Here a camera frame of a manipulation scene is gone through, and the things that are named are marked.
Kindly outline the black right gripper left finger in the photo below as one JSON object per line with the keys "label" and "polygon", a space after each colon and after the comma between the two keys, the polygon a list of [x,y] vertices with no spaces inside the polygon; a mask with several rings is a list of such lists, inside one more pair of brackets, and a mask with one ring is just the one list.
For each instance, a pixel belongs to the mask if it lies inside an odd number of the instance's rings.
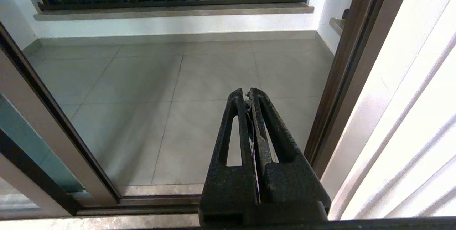
{"label": "black right gripper left finger", "polygon": [[[241,165],[228,166],[234,117],[238,118]],[[257,180],[252,159],[247,113],[241,88],[231,92],[215,142],[199,203],[200,223],[248,223],[258,203]]]}

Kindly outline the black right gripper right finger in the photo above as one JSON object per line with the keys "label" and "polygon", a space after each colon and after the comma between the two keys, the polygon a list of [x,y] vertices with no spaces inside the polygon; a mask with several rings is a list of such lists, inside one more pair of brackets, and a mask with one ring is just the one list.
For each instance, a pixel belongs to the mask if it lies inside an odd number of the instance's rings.
{"label": "black right gripper right finger", "polygon": [[267,94],[249,91],[260,198],[330,210],[332,201]]}

